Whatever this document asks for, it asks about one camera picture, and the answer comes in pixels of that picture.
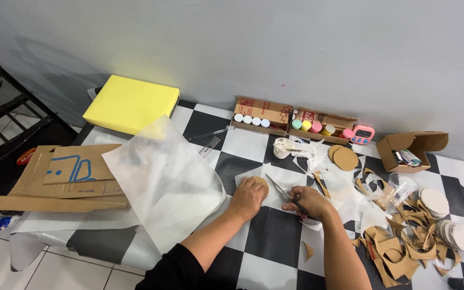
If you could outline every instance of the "yellow paper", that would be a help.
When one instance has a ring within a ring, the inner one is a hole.
[[[136,135],[162,115],[171,115],[180,90],[112,75],[84,114],[87,122]]]

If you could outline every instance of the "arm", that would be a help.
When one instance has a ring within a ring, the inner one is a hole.
[[[331,203],[309,186],[295,186],[290,195],[292,198],[300,195],[299,202],[309,215],[322,221],[325,240],[323,264],[327,289],[372,289],[368,274]],[[302,218],[306,218],[292,202],[284,204],[282,209],[297,211]]]
[[[223,246],[259,212],[267,191],[253,177],[243,179],[225,212],[162,255],[136,290],[196,288]]]

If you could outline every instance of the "black sleeve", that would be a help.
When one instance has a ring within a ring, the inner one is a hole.
[[[181,244],[176,244],[162,259],[146,271],[144,280],[136,285],[142,289],[194,289],[204,276],[197,258]]]

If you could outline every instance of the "pink digital timer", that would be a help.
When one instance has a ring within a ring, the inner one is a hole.
[[[354,136],[350,138],[350,141],[361,145],[368,144],[375,134],[375,130],[372,127],[364,125],[355,125],[352,131],[354,132]]]

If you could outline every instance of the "gray wall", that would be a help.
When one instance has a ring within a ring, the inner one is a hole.
[[[67,122],[109,74],[442,130],[464,160],[464,1],[0,1],[0,63]]]

